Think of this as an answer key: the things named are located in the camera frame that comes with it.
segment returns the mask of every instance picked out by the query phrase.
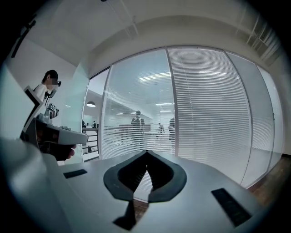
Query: wooden floor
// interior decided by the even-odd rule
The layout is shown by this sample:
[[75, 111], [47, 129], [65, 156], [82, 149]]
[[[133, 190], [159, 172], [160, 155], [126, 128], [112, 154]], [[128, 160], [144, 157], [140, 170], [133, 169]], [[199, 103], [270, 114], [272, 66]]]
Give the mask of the wooden floor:
[[[291, 173], [291, 156], [282, 157], [274, 168], [257, 184], [249, 188], [262, 206], [275, 201], [283, 184]], [[138, 222], [148, 208], [148, 203], [134, 200], [135, 219]]]

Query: person wearing headset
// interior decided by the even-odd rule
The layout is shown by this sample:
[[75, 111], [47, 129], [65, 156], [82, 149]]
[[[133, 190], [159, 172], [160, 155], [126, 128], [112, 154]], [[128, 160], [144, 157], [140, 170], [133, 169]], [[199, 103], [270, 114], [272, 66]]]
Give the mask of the person wearing headset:
[[33, 91], [36, 96], [44, 101], [48, 96], [48, 90], [52, 91], [58, 86], [58, 73], [55, 70], [50, 70], [45, 73], [44, 78]]

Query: hand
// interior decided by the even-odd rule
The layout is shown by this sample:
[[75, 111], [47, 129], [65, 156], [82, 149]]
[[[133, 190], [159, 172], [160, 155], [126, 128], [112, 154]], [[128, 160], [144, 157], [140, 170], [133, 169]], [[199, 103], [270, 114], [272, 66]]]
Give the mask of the hand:
[[74, 150], [70, 150], [67, 159], [70, 159], [74, 154], [75, 154], [75, 151]]

